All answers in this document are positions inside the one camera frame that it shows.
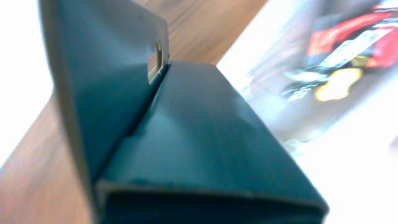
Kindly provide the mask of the blue white screwdriver box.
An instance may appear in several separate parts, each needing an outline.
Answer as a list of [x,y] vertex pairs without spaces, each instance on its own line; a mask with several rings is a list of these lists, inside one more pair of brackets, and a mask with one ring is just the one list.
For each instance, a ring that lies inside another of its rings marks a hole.
[[211,64],[172,61],[133,1],[39,1],[70,154],[95,223],[322,223],[325,199]]

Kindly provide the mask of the clear plastic container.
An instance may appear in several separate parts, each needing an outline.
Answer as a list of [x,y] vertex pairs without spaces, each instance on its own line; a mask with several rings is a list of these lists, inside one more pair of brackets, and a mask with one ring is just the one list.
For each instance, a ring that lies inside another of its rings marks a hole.
[[397,63],[363,69],[346,98],[289,101],[314,23],[376,1],[267,1],[218,63],[329,205],[327,223],[397,222]]

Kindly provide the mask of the stubby yellow black screwdriver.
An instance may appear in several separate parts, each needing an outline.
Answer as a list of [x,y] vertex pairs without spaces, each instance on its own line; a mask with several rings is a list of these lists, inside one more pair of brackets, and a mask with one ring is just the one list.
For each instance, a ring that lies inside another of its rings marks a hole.
[[333,101],[346,98],[350,88],[362,76],[361,68],[338,69],[331,73],[319,73],[308,70],[293,70],[286,73],[293,80],[281,90],[281,96],[294,101],[308,93],[317,101]]

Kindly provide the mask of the red handled pliers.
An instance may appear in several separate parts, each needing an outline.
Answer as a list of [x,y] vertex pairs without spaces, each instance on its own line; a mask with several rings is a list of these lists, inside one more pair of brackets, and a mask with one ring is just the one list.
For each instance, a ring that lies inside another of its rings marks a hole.
[[397,1],[376,1],[314,23],[306,72],[331,74],[350,67],[388,68],[397,63]]

